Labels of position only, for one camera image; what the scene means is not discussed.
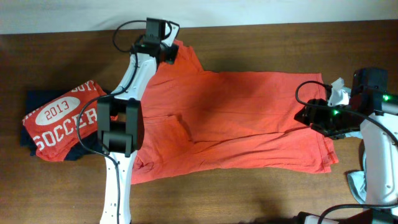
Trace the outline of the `plain orange-red t-shirt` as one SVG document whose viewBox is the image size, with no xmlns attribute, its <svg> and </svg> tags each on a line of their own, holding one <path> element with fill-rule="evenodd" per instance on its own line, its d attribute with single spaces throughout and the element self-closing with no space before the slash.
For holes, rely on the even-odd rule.
<svg viewBox="0 0 398 224">
<path fill-rule="evenodd" d="M 326 96 L 319 73 L 211 72 L 192 47 L 178 47 L 142 97 L 133 184 L 230 168 L 321 174 L 338 162 L 333 141 L 294 118 L 303 100 Z"/>
</svg>

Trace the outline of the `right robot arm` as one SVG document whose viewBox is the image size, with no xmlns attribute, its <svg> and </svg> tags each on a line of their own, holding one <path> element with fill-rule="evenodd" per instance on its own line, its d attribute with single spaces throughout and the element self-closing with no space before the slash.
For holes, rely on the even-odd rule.
<svg viewBox="0 0 398 224">
<path fill-rule="evenodd" d="M 360 132 L 366 161 L 366 199 L 363 204 L 341 204 L 321 215 L 300 213 L 301 223 L 334 223 L 331 212 L 359 208 L 361 213 L 339 223 L 397 223 L 397 95 L 387 91 L 388 72 L 361 68 L 354 72 L 353 86 L 339 78 L 323 85 L 326 99 L 298 100 L 303 108 L 295 120 L 332 139 Z"/>
</svg>

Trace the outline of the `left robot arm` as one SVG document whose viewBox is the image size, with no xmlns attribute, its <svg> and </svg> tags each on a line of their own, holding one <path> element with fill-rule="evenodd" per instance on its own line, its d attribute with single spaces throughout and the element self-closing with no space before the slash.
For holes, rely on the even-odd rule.
<svg viewBox="0 0 398 224">
<path fill-rule="evenodd" d="M 173 64 L 179 24 L 147 18 L 146 30 L 126 50 L 129 66 L 111 94 L 97 101 L 98 140 L 106 163 L 101 223 L 130 224 L 132 168 L 144 139 L 141 99 L 162 62 Z"/>
</svg>

